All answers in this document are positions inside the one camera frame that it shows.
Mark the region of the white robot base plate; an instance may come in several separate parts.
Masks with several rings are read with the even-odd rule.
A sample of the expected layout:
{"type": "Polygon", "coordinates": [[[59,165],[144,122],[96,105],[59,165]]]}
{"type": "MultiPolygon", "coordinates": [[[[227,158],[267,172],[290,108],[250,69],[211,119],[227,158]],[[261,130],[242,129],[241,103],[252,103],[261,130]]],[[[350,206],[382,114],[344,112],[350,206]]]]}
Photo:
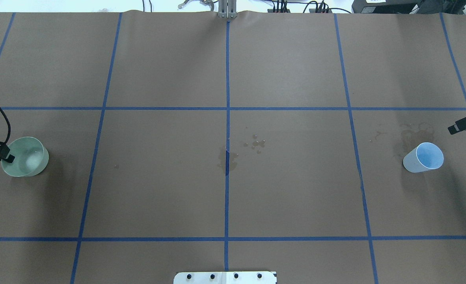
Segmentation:
{"type": "Polygon", "coordinates": [[[174,284],[276,284],[272,271],[208,271],[177,273],[174,284]]]}

